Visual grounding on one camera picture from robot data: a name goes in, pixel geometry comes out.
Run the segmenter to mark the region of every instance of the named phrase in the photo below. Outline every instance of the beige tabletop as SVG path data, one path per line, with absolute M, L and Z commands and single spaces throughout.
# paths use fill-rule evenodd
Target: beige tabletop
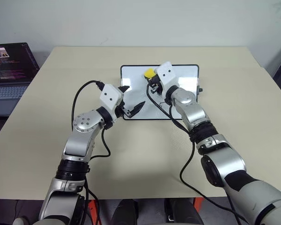
M 281 91 L 242 47 L 57 47 L 0 132 L 0 198 L 44 199 L 71 133 L 71 106 L 88 80 L 120 85 L 120 66 L 198 64 L 199 103 L 244 158 L 248 172 L 281 190 Z M 86 87 L 76 114 L 97 109 L 100 91 Z M 194 197 L 179 181 L 191 143 L 170 121 L 118 119 L 106 131 L 111 157 L 91 161 L 87 177 L 100 199 Z M 93 154 L 105 154 L 100 136 Z M 211 186 L 196 152 L 185 180 L 207 196 Z

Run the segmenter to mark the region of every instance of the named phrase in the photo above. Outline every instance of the gray laptop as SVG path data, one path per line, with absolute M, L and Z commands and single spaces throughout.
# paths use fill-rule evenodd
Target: gray laptop
M 0 45 L 0 116 L 9 116 L 39 67 L 27 43 Z

